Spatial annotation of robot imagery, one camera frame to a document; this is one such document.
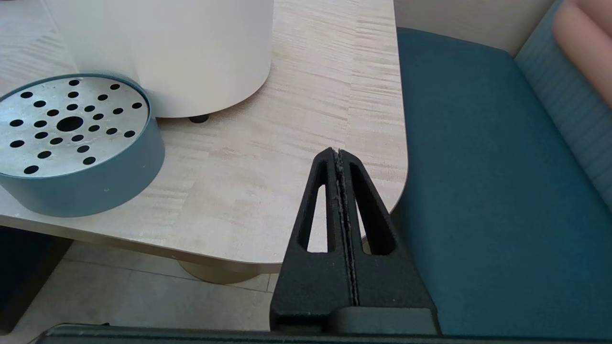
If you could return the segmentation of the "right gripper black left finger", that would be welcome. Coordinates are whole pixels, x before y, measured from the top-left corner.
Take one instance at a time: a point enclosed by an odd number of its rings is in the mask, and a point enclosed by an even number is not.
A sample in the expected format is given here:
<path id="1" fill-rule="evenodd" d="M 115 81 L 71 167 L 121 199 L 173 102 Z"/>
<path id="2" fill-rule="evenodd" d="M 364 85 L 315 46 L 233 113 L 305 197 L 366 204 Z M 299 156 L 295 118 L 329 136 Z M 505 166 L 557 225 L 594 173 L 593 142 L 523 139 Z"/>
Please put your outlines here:
<path id="1" fill-rule="evenodd" d="M 324 331 L 334 311 L 353 305 L 338 159 L 333 148 L 313 159 L 270 305 L 272 331 Z M 309 252 L 320 187 L 325 191 L 327 252 Z"/>

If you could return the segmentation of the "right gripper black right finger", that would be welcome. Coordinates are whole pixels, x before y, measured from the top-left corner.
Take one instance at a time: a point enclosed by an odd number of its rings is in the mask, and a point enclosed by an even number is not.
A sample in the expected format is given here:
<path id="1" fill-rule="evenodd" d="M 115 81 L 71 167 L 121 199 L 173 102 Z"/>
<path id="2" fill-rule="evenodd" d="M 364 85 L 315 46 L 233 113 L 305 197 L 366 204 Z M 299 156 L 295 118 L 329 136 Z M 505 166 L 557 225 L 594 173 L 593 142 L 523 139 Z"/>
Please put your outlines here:
<path id="1" fill-rule="evenodd" d="M 434 307 L 414 259 L 365 166 L 339 151 L 343 235 L 352 302 L 361 307 Z"/>

